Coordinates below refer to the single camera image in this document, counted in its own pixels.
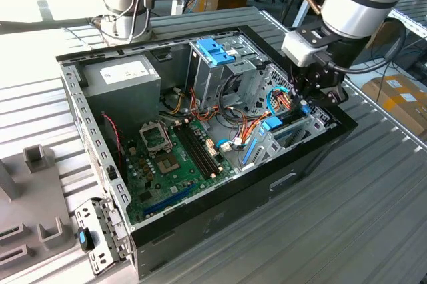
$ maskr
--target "motherboard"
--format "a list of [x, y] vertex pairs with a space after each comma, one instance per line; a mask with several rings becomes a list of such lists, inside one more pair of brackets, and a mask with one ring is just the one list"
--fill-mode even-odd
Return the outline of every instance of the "motherboard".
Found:
[[169, 127], [151, 123], [140, 133], [123, 143], [131, 224], [238, 173], [210, 144], [198, 120]]

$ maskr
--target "red wire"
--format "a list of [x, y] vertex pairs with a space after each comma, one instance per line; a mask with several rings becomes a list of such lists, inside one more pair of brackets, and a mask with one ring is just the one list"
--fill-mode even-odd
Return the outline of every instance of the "red wire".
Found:
[[110, 122], [111, 126], [113, 127], [115, 137], [117, 139], [117, 150], [119, 151], [119, 167], [121, 167], [120, 138], [119, 138], [119, 132], [117, 131], [117, 125], [106, 114], [102, 114], [102, 116], [104, 116]]

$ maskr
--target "white connector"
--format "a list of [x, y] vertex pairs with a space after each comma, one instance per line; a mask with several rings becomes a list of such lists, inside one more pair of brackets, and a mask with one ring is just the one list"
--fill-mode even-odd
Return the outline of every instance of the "white connector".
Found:
[[225, 142], [225, 143], [222, 143], [222, 144], [221, 144], [220, 149], [221, 149], [223, 152], [228, 152], [228, 151], [231, 151], [231, 150], [232, 150], [232, 147], [230, 146], [230, 143]]
[[242, 145], [242, 139], [240, 139], [239, 137], [236, 137], [234, 139], [233, 143], [240, 146], [240, 145]]

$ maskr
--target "aluminum extrusion table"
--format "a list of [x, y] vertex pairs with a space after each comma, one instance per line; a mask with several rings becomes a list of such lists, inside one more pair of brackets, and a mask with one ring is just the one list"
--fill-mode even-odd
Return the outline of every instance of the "aluminum extrusion table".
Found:
[[[153, 20], [159, 38], [232, 25], [249, 25], [277, 50], [286, 31], [251, 7]], [[75, 31], [92, 46], [103, 45], [89, 27]], [[74, 47], [68, 51], [87, 49], [72, 34], [63, 35]], [[418, 283], [427, 270], [426, 147], [357, 88], [347, 90], [350, 100], [342, 108], [359, 126], [313, 175], [144, 283]], [[35, 143], [55, 150], [76, 231], [73, 210], [101, 189], [58, 78], [0, 89], [0, 157]], [[76, 240], [67, 252], [0, 283], [9, 281], [137, 279], [129, 261], [95, 279]]]

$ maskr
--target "metal bracket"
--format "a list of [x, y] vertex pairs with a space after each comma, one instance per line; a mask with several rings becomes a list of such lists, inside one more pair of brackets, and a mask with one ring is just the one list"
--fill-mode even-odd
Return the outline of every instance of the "metal bracket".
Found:
[[[79, 226], [88, 230], [85, 236], [90, 236], [94, 245], [88, 254], [94, 275], [99, 275], [131, 253], [125, 225], [111, 199], [90, 199], [75, 210], [75, 216]], [[79, 237], [79, 240], [81, 244], [87, 241], [84, 237]]]

